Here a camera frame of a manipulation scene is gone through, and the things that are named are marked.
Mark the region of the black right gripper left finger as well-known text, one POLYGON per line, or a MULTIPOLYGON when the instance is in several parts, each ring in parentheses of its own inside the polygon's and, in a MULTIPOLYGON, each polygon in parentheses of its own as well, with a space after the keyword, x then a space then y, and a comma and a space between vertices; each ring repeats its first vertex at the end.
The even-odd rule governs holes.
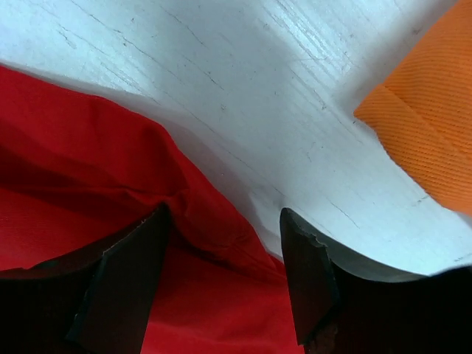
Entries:
POLYGON ((32 268, 1 273, 3 353, 139 353, 172 221, 165 205, 32 268))

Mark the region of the red trousers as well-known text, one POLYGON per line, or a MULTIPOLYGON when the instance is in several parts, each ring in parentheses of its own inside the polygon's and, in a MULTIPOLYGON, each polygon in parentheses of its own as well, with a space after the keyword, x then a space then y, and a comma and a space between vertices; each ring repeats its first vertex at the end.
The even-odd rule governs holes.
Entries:
POLYGON ((144 353, 300 353, 283 264, 158 123, 1 68, 1 267, 74 251, 166 204, 144 353))

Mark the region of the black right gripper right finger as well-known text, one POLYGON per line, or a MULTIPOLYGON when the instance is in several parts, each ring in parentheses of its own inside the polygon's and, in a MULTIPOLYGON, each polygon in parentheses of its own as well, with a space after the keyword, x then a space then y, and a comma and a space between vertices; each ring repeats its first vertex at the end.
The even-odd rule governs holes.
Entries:
POLYGON ((280 234, 306 353, 469 353, 471 268, 401 272, 328 238, 289 208, 280 234))

